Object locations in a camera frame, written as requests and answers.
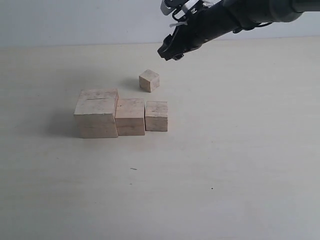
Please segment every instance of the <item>wooden cube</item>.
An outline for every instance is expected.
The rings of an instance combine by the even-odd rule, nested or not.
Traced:
[[[82,90],[74,111],[80,134],[85,139],[117,138],[117,89]]]
[[[145,135],[145,100],[119,99],[115,123],[119,136]]]
[[[160,76],[151,70],[146,70],[139,76],[140,88],[151,93],[153,90],[160,86]]]
[[[168,103],[166,101],[146,102],[145,130],[153,132],[168,131]]]

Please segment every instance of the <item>small wooden cube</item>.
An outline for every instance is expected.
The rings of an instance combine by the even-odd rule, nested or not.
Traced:
[[[74,111],[84,139],[117,138],[117,89],[82,90]]]
[[[168,131],[168,103],[166,101],[146,102],[145,130],[153,132]]]
[[[151,93],[153,90],[160,86],[160,76],[151,70],[146,70],[139,76],[140,88]]]
[[[145,135],[145,100],[119,99],[115,123],[119,136]]]

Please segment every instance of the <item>robotic arm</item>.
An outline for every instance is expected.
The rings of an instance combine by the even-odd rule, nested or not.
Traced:
[[[249,31],[271,23],[288,23],[303,12],[320,12],[320,0],[162,0],[163,14],[177,21],[173,34],[159,48],[165,60],[179,60],[202,44],[224,34]]]

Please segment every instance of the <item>white wall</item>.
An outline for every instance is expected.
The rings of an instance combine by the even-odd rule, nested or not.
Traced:
[[[0,0],[0,47],[162,42],[160,0]],[[320,13],[222,39],[320,35]]]

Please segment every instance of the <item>table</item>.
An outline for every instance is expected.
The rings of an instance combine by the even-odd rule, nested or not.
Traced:
[[[319,42],[0,48],[1,239],[318,240]],[[79,138],[100,88],[168,101],[169,132]]]

